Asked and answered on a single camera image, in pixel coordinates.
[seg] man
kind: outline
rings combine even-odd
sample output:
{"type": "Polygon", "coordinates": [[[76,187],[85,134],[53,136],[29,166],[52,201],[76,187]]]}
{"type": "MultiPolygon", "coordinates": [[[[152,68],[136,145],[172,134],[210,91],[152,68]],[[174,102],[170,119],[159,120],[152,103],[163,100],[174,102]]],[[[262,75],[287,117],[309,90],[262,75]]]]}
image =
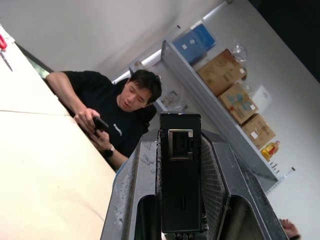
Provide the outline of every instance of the man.
{"type": "Polygon", "coordinates": [[[94,71],[53,72],[45,79],[114,169],[121,167],[148,131],[151,119],[144,117],[145,112],[162,93],[160,78],[146,70],[117,85],[94,71]],[[108,132],[95,134],[95,116],[109,125],[108,132]]]}

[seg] blue box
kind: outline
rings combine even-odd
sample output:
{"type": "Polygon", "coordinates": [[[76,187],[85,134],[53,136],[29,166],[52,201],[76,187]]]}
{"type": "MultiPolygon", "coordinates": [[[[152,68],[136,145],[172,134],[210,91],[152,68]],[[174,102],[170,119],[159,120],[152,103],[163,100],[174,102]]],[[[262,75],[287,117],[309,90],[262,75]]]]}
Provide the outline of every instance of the blue box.
{"type": "Polygon", "coordinates": [[[174,41],[173,44],[189,64],[196,63],[207,54],[206,47],[194,31],[188,32],[174,41]]]}
{"type": "Polygon", "coordinates": [[[205,46],[207,51],[214,47],[216,41],[210,35],[210,33],[203,24],[196,26],[192,31],[196,34],[196,36],[198,37],[200,42],[202,42],[202,44],[205,46]]]}

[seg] yellow bottle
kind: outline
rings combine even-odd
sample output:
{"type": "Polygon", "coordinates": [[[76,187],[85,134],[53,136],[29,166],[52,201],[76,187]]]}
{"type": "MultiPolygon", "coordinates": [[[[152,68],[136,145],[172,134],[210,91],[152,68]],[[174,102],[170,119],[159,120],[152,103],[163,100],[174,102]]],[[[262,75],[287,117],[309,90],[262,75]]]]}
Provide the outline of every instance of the yellow bottle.
{"type": "Polygon", "coordinates": [[[264,149],[260,151],[262,156],[269,162],[270,158],[279,150],[280,142],[270,142],[264,149]]]}

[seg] black t-shirt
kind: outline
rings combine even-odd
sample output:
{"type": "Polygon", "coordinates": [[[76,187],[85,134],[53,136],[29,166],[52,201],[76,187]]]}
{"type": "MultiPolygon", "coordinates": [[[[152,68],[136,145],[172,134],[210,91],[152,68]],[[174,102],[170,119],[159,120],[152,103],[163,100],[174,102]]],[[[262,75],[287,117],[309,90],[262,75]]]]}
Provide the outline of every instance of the black t-shirt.
{"type": "Polygon", "coordinates": [[[84,105],[96,110],[109,125],[110,143],[121,154],[130,157],[141,136],[148,131],[149,119],[141,118],[137,112],[125,112],[118,106],[117,96],[122,92],[123,84],[113,85],[106,76],[95,71],[64,73],[84,105]]]}

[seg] man's arm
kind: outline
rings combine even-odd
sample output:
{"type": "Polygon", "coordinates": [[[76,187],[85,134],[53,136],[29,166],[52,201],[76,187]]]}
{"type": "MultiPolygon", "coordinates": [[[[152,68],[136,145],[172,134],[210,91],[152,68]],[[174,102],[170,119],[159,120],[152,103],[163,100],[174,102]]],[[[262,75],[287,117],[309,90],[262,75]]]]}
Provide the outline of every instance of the man's arm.
{"type": "Polygon", "coordinates": [[[76,95],[68,76],[63,72],[52,72],[45,78],[57,97],[75,115],[86,110],[80,98],[76,95]]]}
{"type": "Polygon", "coordinates": [[[94,133],[95,123],[93,117],[100,117],[100,114],[84,105],[72,87],[68,76],[63,72],[53,72],[45,79],[59,100],[75,114],[74,120],[76,123],[86,132],[94,133]]]}
{"type": "MultiPolygon", "coordinates": [[[[99,135],[99,138],[94,134],[90,135],[91,142],[95,146],[95,148],[100,152],[110,150],[113,145],[110,143],[109,134],[105,131],[101,132],[100,130],[97,130],[96,132],[99,135]]],[[[124,164],[124,162],[128,160],[128,158],[125,155],[121,154],[117,149],[114,150],[113,155],[111,157],[108,157],[108,159],[116,169],[119,169],[122,164],[124,164]]]]}

